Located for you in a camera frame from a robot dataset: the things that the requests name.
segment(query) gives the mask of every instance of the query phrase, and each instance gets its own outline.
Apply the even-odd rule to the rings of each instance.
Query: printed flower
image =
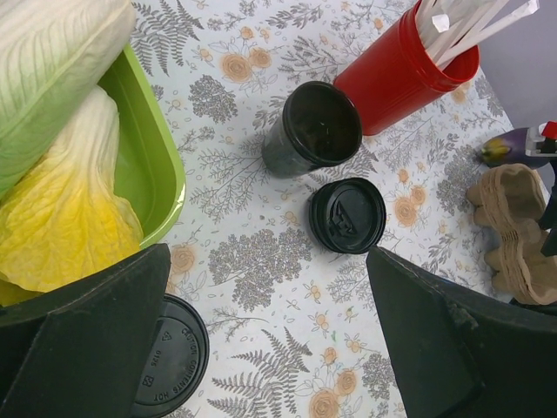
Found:
[[[268,68],[271,66],[271,55],[263,48],[251,48],[250,64],[258,68]]]
[[[426,189],[421,185],[415,185],[410,191],[410,200],[417,206],[426,203]]]
[[[321,292],[319,291],[319,288],[317,286],[312,286],[310,288],[310,293],[312,294],[312,297],[314,299],[319,299],[321,297]]]
[[[375,19],[373,19],[373,26],[375,26],[375,29],[381,30],[383,29],[383,21],[378,17],[375,17]]]
[[[334,390],[340,396],[347,396],[356,390],[358,379],[352,370],[345,370],[339,375]]]
[[[330,366],[337,360],[337,351],[332,347],[327,348],[323,354],[323,360],[327,366]]]
[[[253,38],[253,30],[251,30],[250,28],[248,28],[247,26],[244,26],[241,30],[240,30],[240,36],[243,39],[252,39]]]
[[[223,73],[234,83],[244,83],[252,76],[250,63],[239,54],[225,55],[221,67]]]
[[[199,50],[199,56],[201,56],[201,59],[204,60],[207,63],[210,63],[212,61],[211,53],[208,50],[206,50],[205,48],[201,48]]]
[[[288,211],[281,218],[282,218],[281,224],[300,226],[300,223],[298,222],[298,218],[296,217],[294,212]]]
[[[271,31],[267,29],[262,29],[259,31],[261,37],[265,40],[266,43],[269,42],[269,38],[271,37]]]
[[[401,168],[399,170],[399,182],[406,184],[409,178],[408,172],[404,168]]]
[[[407,197],[396,199],[394,202],[394,216],[396,216],[399,223],[405,227],[413,226],[418,218],[416,207]]]
[[[470,89],[470,82],[466,81],[461,84],[456,90],[451,91],[451,97],[454,103],[457,105],[462,105],[466,102],[466,92]]]
[[[439,221],[439,228],[437,229],[438,233],[446,233],[446,222],[444,219]]]
[[[359,353],[360,351],[362,351],[362,347],[359,344],[359,341],[347,340],[346,346],[350,348],[353,353]]]
[[[322,313],[320,313],[315,317],[315,323],[319,325],[319,327],[324,331],[329,329],[329,323],[327,322],[327,318]]]
[[[354,307],[349,307],[348,309],[346,309],[346,318],[345,320],[347,320],[348,322],[352,322],[352,318],[356,318],[358,316],[357,313],[354,313],[353,311]]]
[[[318,391],[310,400],[310,418],[337,418],[339,402],[331,389]]]
[[[195,255],[191,246],[174,246],[171,252],[171,272],[181,274],[189,272],[193,267]]]

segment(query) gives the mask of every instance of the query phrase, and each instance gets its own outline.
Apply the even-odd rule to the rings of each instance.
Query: floral tablecloth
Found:
[[[479,71],[376,137],[345,165],[269,176],[261,142],[285,98],[331,82],[410,0],[141,0],[132,46],[187,173],[187,202],[165,238],[168,290],[211,336],[205,379],[172,417],[403,417],[363,256],[308,237],[307,199],[360,176],[382,192],[381,245],[491,293],[488,237],[465,190],[473,150],[510,128]]]

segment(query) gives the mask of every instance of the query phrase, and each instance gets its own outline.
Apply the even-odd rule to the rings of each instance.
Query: paper straw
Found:
[[[523,17],[532,15],[539,8],[540,8],[540,4],[538,0],[530,0],[528,3],[522,4],[517,10],[515,10],[509,15],[506,15],[505,17],[498,20],[494,24],[486,27],[484,30],[478,32],[475,35],[466,36],[464,39],[458,42],[453,48],[449,49],[447,52],[443,54],[443,56],[440,59],[440,64],[443,65],[444,63],[456,58],[464,51],[468,51],[473,46],[479,44],[480,42],[485,41],[490,36],[496,34],[500,30],[505,29],[507,26],[510,26],[515,22],[518,22]]]

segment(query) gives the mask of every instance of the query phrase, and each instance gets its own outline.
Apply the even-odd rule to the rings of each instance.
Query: red container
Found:
[[[364,135],[375,135],[470,80],[480,66],[477,46],[440,70],[416,27],[419,3],[408,10],[334,80],[354,103]]]

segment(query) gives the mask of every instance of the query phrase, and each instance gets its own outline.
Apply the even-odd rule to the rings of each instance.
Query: black cup lid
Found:
[[[179,408],[198,388],[208,360],[209,337],[199,314],[166,294],[131,416],[159,418]]]
[[[313,234],[336,253],[366,253],[379,242],[385,225],[385,201],[377,187],[366,179],[326,185],[310,205]]]

